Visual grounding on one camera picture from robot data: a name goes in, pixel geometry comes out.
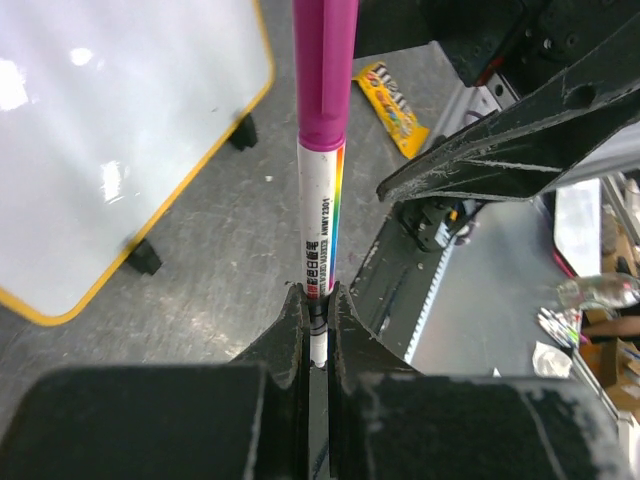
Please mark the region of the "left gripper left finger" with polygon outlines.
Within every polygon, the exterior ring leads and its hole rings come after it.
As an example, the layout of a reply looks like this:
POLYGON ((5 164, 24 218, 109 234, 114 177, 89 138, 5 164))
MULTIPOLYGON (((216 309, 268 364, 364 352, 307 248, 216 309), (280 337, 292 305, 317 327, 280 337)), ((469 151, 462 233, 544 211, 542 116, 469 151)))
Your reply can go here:
POLYGON ((225 364, 58 369, 20 401, 1 441, 5 479, 303 479, 308 302, 225 364))

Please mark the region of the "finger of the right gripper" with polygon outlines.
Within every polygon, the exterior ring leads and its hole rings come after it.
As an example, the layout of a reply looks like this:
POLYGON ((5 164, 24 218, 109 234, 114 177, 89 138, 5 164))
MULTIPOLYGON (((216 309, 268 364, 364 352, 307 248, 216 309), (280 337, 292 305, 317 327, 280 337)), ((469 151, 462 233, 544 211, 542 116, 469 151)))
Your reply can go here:
POLYGON ((639 82, 559 74, 383 180, 382 201, 528 199, 639 159, 639 82))

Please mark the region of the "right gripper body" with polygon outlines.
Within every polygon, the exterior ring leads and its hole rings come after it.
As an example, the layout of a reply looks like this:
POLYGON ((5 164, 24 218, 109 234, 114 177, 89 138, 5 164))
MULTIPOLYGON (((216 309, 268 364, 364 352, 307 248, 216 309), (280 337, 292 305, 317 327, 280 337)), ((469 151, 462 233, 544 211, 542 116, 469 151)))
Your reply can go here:
POLYGON ((520 95, 572 65, 639 12, 637 1, 426 1, 424 17, 458 77, 500 71, 520 95))

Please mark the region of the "pink capped whiteboard marker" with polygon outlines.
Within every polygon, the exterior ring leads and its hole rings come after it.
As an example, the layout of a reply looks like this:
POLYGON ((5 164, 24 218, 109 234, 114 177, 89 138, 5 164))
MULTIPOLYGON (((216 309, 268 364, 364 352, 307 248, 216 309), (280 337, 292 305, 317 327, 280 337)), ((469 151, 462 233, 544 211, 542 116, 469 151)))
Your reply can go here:
POLYGON ((294 1, 300 238, 310 309, 310 361, 328 357, 328 300, 336 281, 351 73, 359 3, 294 1))

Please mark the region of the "yellow framed whiteboard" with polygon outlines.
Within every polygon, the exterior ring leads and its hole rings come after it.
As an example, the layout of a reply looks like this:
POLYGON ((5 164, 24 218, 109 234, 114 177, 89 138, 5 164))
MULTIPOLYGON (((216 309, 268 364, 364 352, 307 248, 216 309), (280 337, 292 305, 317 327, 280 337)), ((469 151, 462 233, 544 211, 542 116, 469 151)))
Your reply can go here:
POLYGON ((1 302, 68 322, 264 98, 256 1, 1 5, 1 302))

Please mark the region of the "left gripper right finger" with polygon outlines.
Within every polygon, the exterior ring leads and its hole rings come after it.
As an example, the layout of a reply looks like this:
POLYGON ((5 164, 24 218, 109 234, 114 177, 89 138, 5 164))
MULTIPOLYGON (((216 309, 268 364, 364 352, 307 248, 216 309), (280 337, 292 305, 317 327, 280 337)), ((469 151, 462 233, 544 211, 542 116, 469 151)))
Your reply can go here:
POLYGON ((336 479, 628 479, 617 429, 584 385, 427 376, 328 301, 329 464, 336 479))

